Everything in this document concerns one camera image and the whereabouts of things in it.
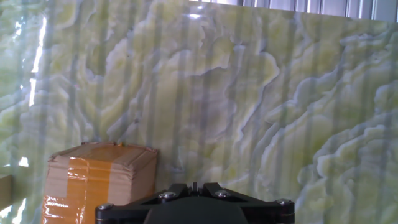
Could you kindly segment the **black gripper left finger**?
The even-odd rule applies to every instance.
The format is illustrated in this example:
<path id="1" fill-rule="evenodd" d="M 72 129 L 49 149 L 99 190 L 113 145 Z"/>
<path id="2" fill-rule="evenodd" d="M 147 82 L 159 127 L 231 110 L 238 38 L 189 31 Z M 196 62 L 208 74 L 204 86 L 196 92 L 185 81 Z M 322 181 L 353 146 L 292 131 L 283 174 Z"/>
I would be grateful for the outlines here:
<path id="1" fill-rule="evenodd" d="M 127 205 L 104 203 L 95 208 L 95 224 L 144 223 L 151 209 L 176 199 L 188 197 L 192 191 L 193 188 L 187 184 L 172 184 L 166 190 L 161 190 Z"/>

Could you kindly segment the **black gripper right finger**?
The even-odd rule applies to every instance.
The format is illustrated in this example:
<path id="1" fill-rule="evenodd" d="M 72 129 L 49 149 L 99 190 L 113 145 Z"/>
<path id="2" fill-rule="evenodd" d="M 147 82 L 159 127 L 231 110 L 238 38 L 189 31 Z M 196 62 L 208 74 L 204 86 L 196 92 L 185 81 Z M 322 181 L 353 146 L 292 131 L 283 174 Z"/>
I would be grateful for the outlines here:
<path id="1" fill-rule="evenodd" d="M 205 183 L 201 188 L 201 195 L 232 205 L 248 223 L 295 223 L 295 204 L 289 199 L 280 198 L 266 202 L 223 188 L 215 182 Z"/>

